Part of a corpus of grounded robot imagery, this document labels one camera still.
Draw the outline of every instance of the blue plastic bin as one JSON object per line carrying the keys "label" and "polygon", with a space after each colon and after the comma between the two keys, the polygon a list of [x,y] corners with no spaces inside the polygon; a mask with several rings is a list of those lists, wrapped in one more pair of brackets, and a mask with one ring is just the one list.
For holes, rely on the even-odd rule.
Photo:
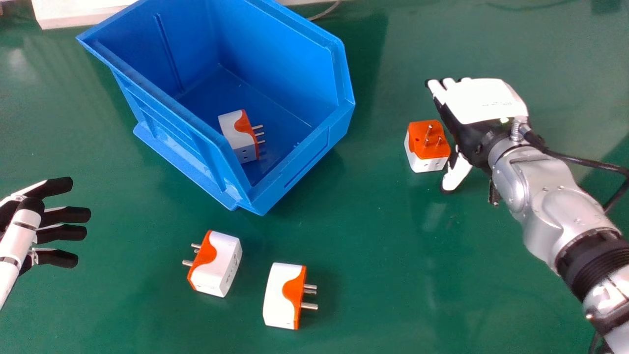
{"label": "blue plastic bin", "polygon": [[[133,132],[226,208],[264,215],[347,132],[343,43],[273,0],[141,0],[77,39],[113,71]],[[218,115],[265,131],[241,165]]]}

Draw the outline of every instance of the white and orange adapter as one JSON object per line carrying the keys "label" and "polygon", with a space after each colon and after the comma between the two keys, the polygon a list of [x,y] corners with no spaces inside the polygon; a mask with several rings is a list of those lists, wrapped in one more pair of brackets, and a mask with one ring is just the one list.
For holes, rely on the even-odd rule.
{"label": "white and orange adapter", "polygon": [[317,310],[303,302],[304,294],[316,295],[317,286],[306,284],[306,266],[273,263],[264,294],[262,317],[267,326],[299,329],[301,309]]}
{"label": "white and orange adapter", "polygon": [[201,244],[191,244],[197,254],[194,261],[182,262],[189,266],[188,282],[198,292],[225,297],[242,257],[240,240],[216,231],[208,231]]}
{"label": "white and orange adapter", "polygon": [[415,173],[441,171],[450,157],[450,145],[438,120],[411,122],[404,148]]}
{"label": "white and orange adapter", "polygon": [[244,164],[260,159],[260,145],[266,142],[266,140],[258,140],[258,137],[264,135],[263,126],[252,127],[245,110],[220,115],[218,123],[239,163]]}

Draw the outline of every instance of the silver robotic forearm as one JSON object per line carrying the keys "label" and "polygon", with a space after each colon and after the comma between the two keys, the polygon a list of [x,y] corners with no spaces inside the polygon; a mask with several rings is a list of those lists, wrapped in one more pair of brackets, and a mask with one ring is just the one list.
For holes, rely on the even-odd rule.
{"label": "silver robotic forearm", "polygon": [[493,187],[522,225],[526,248],[564,279],[614,353],[629,353],[629,249],[620,230],[563,161],[517,140],[491,149]]}

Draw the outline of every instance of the green tabletop surface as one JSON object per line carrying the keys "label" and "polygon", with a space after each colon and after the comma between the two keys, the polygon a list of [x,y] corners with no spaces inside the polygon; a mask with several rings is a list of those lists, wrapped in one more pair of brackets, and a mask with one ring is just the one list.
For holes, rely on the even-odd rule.
{"label": "green tabletop surface", "polygon": [[[0,193],[71,176],[48,207],[92,210],[72,270],[39,266],[0,313],[3,353],[584,353],[593,329],[473,171],[442,195],[407,124],[438,118],[424,80],[499,77],[557,151],[629,164],[629,1],[355,0],[318,24],[346,46],[348,134],[264,217],[230,212],[137,139],[110,71],[29,8],[0,17]],[[310,15],[319,7],[299,8]],[[619,176],[572,168],[605,201]],[[629,197],[610,214],[629,232]],[[240,238],[224,299],[186,280],[208,229]],[[270,328],[272,262],[308,267],[319,311]]]}

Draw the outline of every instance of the robotic arm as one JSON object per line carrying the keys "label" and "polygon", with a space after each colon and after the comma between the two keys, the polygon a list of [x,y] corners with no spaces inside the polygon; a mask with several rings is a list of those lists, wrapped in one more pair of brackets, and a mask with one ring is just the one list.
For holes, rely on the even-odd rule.
{"label": "robotic arm", "polygon": [[19,276],[33,265],[50,264],[73,268],[76,254],[59,249],[32,248],[54,240],[80,241],[87,235],[83,226],[58,224],[87,222],[88,208],[60,207],[44,209],[45,197],[72,189],[70,177],[35,183],[0,201],[0,309]]}
{"label": "robotic arm", "polygon": [[485,171],[489,202],[505,201],[526,248],[564,280],[609,347],[629,353],[629,243],[563,160],[600,163],[548,150],[523,100],[500,79],[448,78],[426,86],[457,144],[442,190],[454,191],[472,167]]}

